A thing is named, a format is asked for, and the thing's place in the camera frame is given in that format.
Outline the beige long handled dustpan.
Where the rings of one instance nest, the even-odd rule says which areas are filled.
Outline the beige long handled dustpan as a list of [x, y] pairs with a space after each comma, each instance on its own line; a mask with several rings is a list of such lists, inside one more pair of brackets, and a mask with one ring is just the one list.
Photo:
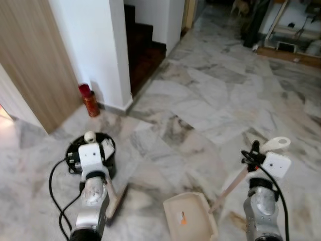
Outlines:
[[[260, 143], [260, 153], [288, 147], [291, 140], [284, 136]], [[215, 210], [238, 184], [248, 184], [247, 199], [243, 202], [246, 215], [247, 241], [289, 241], [289, 215], [286, 199], [277, 183], [264, 168], [247, 171], [247, 165], [225, 186], [218, 199], [209, 204], [200, 192], [186, 192], [163, 202], [172, 241], [217, 241]]]

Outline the wooden handled broom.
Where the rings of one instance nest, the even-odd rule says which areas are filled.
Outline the wooden handled broom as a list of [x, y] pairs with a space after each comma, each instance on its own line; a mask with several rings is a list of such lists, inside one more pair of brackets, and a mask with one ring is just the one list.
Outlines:
[[[87, 143], [98, 143], [95, 132], [89, 131], [83, 136]], [[92, 172], [83, 179], [83, 202], [92, 210], [90, 216], [96, 217], [97, 225], [110, 226], [118, 214], [119, 206], [126, 197], [128, 184], [124, 186], [121, 193], [117, 193], [113, 184], [113, 178], [101, 172]]]

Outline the long wooden plank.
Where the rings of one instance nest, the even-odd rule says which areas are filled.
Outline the long wooden plank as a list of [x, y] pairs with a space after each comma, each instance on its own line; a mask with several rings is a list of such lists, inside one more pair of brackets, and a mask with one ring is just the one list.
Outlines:
[[321, 69], [321, 57], [309, 56], [300, 53], [290, 53], [288, 51], [280, 51], [267, 47], [259, 47], [255, 51], [255, 53], [263, 57], [277, 58], [279, 60], [289, 61]]

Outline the white framed tablet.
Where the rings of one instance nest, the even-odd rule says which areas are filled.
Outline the white framed tablet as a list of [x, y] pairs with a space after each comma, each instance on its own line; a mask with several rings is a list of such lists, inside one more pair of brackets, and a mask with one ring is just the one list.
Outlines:
[[298, 46], [296, 44], [292, 44], [289, 42], [282, 42], [279, 41], [276, 44], [276, 50], [277, 51], [286, 51], [289, 53], [296, 53]]

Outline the cluttered storage rack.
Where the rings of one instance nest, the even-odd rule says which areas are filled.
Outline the cluttered storage rack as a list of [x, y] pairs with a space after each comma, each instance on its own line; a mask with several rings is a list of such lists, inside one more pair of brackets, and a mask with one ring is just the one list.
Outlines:
[[321, 56], [319, 0], [271, 0], [259, 32], [259, 45], [276, 49], [279, 41], [298, 46], [296, 53]]

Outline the tan dog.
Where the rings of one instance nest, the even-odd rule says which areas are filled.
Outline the tan dog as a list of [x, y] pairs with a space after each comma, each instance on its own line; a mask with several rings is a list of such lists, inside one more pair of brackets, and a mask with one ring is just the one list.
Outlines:
[[234, 0], [232, 3], [231, 14], [236, 13], [236, 16], [245, 16], [250, 12], [250, 5], [246, 0]]

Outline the black plastic bucket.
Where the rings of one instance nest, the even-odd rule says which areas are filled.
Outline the black plastic bucket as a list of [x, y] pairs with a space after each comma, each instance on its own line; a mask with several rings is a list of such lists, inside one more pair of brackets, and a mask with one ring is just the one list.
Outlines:
[[[99, 144], [105, 138], [113, 139], [110, 135], [107, 135], [106, 133], [96, 132], [95, 135], [96, 135], [96, 140]], [[80, 136], [76, 138], [73, 142], [69, 143], [69, 146], [67, 147], [67, 150], [66, 150], [66, 156], [64, 159], [67, 164], [69, 174], [73, 174], [73, 175], [82, 174], [82, 167], [80, 165], [80, 158], [78, 156], [78, 148], [79, 146], [82, 146], [85, 144], [87, 144], [87, 142], [84, 140], [83, 136]], [[105, 165], [106, 169], [108, 170], [110, 177], [114, 178], [115, 175], [117, 174], [117, 168], [115, 165], [115, 154], [108, 161], [103, 160], [103, 165]]]

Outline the white paper box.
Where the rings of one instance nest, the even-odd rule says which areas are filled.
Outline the white paper box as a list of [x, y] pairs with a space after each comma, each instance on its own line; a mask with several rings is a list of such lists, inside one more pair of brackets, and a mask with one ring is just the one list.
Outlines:
[[111, 138], [105, 138], [100, 144], [103, 149], [104, 161], [108, 161], [115, 154], [115, 142]]

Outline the dark wooden staircase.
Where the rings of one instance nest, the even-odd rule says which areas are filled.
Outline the dark wooden staircase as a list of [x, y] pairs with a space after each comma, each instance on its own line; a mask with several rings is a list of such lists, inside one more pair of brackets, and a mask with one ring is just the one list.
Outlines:
[[131, 95], [137, 95], [166, 57], [167, 46], [153, 41], [153, 26], [135, 20], [135, 6], [124, 5]]

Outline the red incense can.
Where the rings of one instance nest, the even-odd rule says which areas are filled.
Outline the red incense can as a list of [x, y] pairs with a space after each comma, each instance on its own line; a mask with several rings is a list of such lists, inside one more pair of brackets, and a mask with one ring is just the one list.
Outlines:
[[87, 83], [78, 85], [78, 89], [82, 96], [83, 103], [87, 108], [88, 115], [90, 117], [99, 116], [100, 110], [94, 91], [90, 89]]

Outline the light wooden cabinet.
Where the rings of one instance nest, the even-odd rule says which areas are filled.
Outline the light wooden cabinet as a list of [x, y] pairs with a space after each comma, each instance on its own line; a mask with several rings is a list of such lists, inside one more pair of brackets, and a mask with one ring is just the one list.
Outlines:
[[82, 104], [49, 0], [0, 0], [0, 65], [46, 133]]

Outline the wooden door frame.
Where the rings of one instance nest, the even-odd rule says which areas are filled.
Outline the wooden door frame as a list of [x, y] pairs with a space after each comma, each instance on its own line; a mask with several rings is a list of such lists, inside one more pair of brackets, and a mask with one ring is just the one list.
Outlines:
[[182, 30], [189, 30], [192, 28], [196, 7], [198, 0], [184, 0], [184, 12], [183, 12], [183, 23]]

